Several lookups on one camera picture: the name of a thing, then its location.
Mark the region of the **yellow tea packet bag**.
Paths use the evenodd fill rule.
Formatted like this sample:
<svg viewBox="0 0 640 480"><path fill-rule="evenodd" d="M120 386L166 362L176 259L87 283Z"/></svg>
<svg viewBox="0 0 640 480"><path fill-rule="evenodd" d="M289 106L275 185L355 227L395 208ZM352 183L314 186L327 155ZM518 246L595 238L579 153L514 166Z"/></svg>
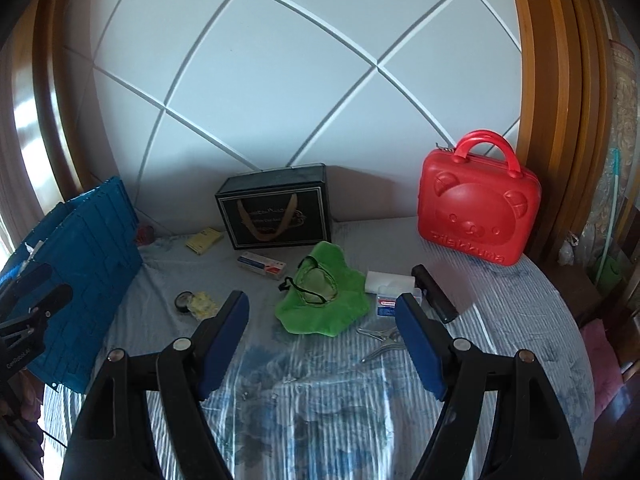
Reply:
<svg viewBox="0 0 640 480"><path fill-rule="evenodd" d="M214 318L220 310L216 302L206 292L196 292L189 300L188 309L199 321Z"/></svg>

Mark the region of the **white paper roll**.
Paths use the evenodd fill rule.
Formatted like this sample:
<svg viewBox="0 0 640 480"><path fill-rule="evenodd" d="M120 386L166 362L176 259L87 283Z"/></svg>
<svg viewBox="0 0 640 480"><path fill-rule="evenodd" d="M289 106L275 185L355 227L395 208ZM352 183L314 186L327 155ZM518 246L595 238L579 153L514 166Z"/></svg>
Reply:
<svg viewBox="0 0 640 480"><path fill-rule="evenodd" d="M416 279L411 275L368 271L364 282L364 291L373 295L399 295L415 288Z"/></svg>

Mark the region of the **green cloth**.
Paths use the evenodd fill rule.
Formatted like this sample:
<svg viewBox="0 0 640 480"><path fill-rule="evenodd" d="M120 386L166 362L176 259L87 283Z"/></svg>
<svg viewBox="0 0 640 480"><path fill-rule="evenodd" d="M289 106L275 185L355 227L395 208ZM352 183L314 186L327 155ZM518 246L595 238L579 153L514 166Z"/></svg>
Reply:
<svg viewBox="0 0 640 480"><path fill-rule="evenodd" d="M371 311L366 277L347 263L340 246L318 243L287 276L274 308L282 327L293 335L336 337Z"/></svg>

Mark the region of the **black framed safety glasses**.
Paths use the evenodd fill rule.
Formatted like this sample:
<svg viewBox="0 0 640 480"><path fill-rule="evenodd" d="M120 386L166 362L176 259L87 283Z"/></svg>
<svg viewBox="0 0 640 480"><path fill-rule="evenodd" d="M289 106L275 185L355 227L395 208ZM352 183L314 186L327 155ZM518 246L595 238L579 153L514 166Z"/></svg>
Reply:
<svg viewBox="0 0 640 480"><path fill-rule="evenodd" d="M337 297L337 284L319 261L306 256L299 263L294 276L287 276L278 286L280 292L294 290L303 304L325 307Z"/></svg>

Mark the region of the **blue plastic storage crate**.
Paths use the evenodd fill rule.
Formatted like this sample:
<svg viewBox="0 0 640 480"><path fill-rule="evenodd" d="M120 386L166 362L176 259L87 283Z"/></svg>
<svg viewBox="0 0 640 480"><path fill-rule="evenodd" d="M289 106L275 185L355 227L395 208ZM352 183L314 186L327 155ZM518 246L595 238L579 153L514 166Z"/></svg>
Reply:
<svg viewBox="0 0 640 480"><path fill-rule="evenodd" d="M87 390L116 310L142 266L138 225L122 179L111 177L57 204L9 256L2 281L42 264L52 273L15 306L3 307L2 321L25 315L58 285L73 289L70 303L48 322L43 352L28 364L42 382L77 393Z"/></svg>

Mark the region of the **black tape roll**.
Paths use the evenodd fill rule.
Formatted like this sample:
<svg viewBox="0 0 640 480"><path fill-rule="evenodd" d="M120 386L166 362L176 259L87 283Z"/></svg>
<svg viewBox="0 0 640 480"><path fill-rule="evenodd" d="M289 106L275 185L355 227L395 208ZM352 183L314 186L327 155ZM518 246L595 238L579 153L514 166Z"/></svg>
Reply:
<svg viewBox="0 0 640 480"><path fill-rule="evenodd" d="M174 300L174 305L177 311L183 314L189 314L190 304L193 297L193 292L180 292Z"/></svg>

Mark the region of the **yellow sticky note pad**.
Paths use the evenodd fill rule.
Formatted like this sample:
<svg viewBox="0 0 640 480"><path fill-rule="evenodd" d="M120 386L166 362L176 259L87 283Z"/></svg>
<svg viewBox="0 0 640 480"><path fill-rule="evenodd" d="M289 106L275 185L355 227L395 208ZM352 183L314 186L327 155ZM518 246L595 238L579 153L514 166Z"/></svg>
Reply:
<svg viewBox="0 0 640 480"><path fill-rule="evenodd" d="M198 256L204 255L209 251L217 242L224 237L224 234L213 229L205 228L200 232L192 235L186 240L186 248L189 248Z"/></svg>

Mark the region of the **white red toothpaste box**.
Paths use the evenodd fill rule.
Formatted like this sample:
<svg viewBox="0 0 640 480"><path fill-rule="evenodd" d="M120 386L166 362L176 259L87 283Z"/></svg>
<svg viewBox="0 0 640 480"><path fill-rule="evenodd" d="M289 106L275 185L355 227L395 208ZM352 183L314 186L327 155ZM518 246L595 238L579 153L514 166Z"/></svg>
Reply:
<svg viewBox="0 0 640 480"><path fill-rule="evenodd" d="M236 258L238 265L245 269L268 278L278 280L286 269L286 263L273 258L254 254L254 252L242 252Z"/></svg>

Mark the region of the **red bear suitcase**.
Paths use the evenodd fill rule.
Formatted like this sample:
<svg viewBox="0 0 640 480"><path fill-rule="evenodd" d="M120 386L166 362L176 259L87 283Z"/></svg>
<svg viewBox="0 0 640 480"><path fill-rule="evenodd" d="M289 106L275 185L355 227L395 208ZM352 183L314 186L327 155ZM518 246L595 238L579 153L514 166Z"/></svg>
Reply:
<svg viewBox="0 0 640 480"><path fill-rule="evenodd" d="M541 201L538 178L500 134L474 130L454 148L424 159L419 234L464 254L513 266L520 260Z"/></svg>

